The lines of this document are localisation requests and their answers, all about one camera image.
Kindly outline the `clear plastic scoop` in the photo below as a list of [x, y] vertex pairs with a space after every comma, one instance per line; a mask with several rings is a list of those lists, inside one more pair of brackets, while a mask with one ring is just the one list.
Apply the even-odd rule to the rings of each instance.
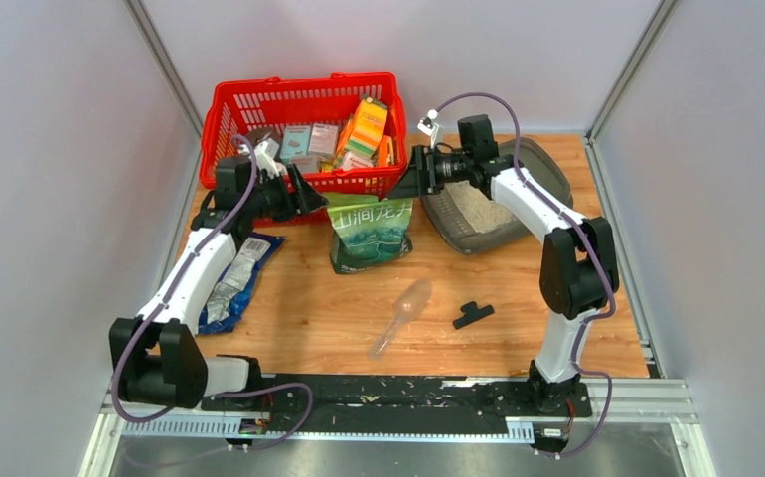
[[432, 290], [428, 279], [419, 279], [398, 296], [392, 307], [391, 320], [367, 352], [371, 360], [379, 360], [400, 330], [421, 316], [428, 305]]

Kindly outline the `green cat litter bag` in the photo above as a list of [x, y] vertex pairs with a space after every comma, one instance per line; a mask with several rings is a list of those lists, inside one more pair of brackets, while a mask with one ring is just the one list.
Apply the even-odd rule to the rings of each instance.
[[399, 260], [413, 251], [408, 228], [411, 199], [327, 193], [334, 231], [330, 262], [337, 274], [355, 274]]

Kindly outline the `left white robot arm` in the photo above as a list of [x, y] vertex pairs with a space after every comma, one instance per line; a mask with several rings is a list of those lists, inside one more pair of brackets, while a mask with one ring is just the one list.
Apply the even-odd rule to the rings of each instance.
[[126, 401], [193, 408], [221, 395], [242, 412], [263, 403], [264, 384], [250, 375], [255, 360], [206, 358], [195, 340], [199, 319], [256, 221], [287, 222], [324, 209], [328, 201], [295, 166], [281, 173], [267, 158], [224, 158], [215, 181], [191, 224], [184, 254], [159, 290], [135, 317], [118, 318], [109, 329], [116, 408]]

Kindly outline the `black bag clip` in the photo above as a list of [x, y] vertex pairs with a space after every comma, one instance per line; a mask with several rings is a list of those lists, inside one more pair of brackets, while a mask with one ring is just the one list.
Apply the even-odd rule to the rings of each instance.
[[470, 301], [460, 307], [461, 316], [452, 321], [455, 330], [460, 330], [495, 313], [492, 305], [480, 306], [476, 301]]

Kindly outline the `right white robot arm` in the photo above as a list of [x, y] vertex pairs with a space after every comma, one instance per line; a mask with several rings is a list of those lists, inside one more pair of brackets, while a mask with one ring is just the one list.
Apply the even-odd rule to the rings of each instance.
[[460, 144], [417, 145], [391, 199], [436, 195], [466, 181], [505, 207], [542, 246], [539, 290], [549, 309], [544, 341], [529, 369], [528, 402], [543, 416], [556, 414], [580, 394], [579, 358], [592, 321], [615, 310], [619, 272], [613, 229], [559, 201], [522, 164], [503, 154], [487, 115], [458, 122]]

